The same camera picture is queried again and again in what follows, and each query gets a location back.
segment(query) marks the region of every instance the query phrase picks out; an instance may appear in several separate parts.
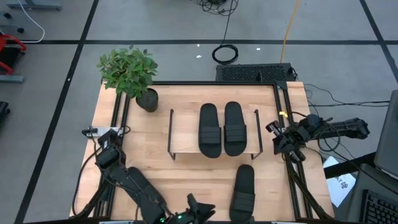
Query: wooden table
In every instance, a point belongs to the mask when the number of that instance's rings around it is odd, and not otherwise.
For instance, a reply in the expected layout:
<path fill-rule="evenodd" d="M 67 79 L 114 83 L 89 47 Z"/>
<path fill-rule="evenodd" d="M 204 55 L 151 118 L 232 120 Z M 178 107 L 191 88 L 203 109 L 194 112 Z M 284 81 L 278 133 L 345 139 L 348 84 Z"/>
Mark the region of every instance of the wooden table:
<path fill-rule="evenodd" d="M 256 221 L 294 220 L 292 200 L 286 166 L 280 155 L 273 154 L 272 138 L 265 126 L 277 120 L 275 98 L 271 86 L 165 86 L 156 85 L 159 107 L 147 113 L 133 99 L 129 105 L 127 125 L 131 132 L 124 137 L 123 151 L 126 167 L 139 168 L 158 191 L 165 197 L 172 212 L 182 212 L 187 205 L 186 195 L 193 193 L 198 202 L 216 205 L 216 213 L 210 220 L 229 220 L 229 205 L 236 171 L 241 164 L 250 164 L 255 170 Z M 288 83 L 292 111 L 309 114 L 303 83 Z M 93 118 L 93 126 L 109 126 L 116 94 L 114 90 L 101 88 Z M 280 91 L 282 107 L 285 103 Z M 200 154 L 197 148 L 197 130 L 200 106 L 214 103 L 218 108 L 220 126 L 224 123 L 224 107 L 229 101 L 241 104 L 248 126 L 247 152 L 258 152 L 259 143 L 254 110 L 259 110 L 264 152 L 255 160 L 249 154 L 229 157 L 225 153 L 217 159 Z M 170 109 L 174 110 L 171 150 L 180 152 L 173 161 L 167 153 Z M 123 107 L 121 106 L 118 124 Z M 309 146 L 317 149 L 314 142 Z M 92 141 L 87 142 L 83 161 L 93 153 Z M 320 156 L 303 150 L 307 160 L 303 163 L 307 185 L 317 202 L 334 216 L 325 174 Z M 76 209 L 80 211 L 98 188 L 100 172 L 90 161 L 81 176 Z M 301 191 L 297 188 L 301 216 L 305 217 Z M 117 188 L 112 209 L 113 220 L 133 220 L 136 204 L 123 189 Z"/>

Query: black keyboard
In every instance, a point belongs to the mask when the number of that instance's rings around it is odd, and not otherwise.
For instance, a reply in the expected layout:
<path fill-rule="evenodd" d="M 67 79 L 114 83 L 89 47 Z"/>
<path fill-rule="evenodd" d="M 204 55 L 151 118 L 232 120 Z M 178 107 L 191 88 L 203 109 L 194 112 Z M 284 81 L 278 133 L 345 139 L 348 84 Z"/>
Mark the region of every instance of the black keyboard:
<path fill-rule="evenodd" d="M 364 190 L 360 222 L 398 224 L 398 202 L 370 190 Z"/>

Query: black plant pot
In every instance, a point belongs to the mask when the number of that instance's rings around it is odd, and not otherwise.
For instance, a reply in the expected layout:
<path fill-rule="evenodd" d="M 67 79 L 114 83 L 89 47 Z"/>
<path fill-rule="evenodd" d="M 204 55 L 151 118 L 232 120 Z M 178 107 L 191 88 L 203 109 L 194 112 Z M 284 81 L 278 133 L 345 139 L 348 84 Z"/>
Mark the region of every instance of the black plant pot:
<path fill-rule="evenodd" d="M 138 106 L 148 112 L 154 112 L 157 109 L 159 95 L 154 89 L 148 88 L 148 92 L 142 92 L 141 98 L 136 98 Z"/>

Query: keyboard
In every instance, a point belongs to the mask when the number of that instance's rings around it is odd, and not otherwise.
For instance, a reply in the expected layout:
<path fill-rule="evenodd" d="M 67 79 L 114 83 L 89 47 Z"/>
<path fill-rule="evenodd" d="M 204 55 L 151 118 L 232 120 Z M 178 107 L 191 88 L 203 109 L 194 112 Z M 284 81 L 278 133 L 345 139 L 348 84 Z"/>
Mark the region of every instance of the keyboard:
<path fill-rule="evenodd" d="M 363 191 L 361 223 L 398 224 L 398 202 L 370 190 Z"/>
<path fill-rule="evenodd" d="M 295 81 L 290 63 L 250 64 L 250 65 L 218 65 L 217 81 Z"/>

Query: slide sandal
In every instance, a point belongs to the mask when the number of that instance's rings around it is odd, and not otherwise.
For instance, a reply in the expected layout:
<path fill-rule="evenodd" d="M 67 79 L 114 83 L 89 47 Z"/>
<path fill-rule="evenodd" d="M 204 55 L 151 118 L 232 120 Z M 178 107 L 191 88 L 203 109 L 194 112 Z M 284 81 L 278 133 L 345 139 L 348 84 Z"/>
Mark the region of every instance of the slide sandal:
<path fill-rule="evenodd" d="M 236 173 L 234 193 L 229 207 L 229 218 L 235 223 L 248 223 L 254 210 L 254 169 L 241 165 Z"/>
<path fill-rule="evenodd" d="M 224 115 L 225 152 L 229 156 L 238 156 L 242 154 L 248 144 L 241 105 L 233 101 L 227 103 Z"/>
<path fill-rule="evenodd" d="M 221 155 L 221 128 L 218 124 L 217 108 L 212 103 L 205 103 L 200 108 L 199 149 L 209 158 Z"/>

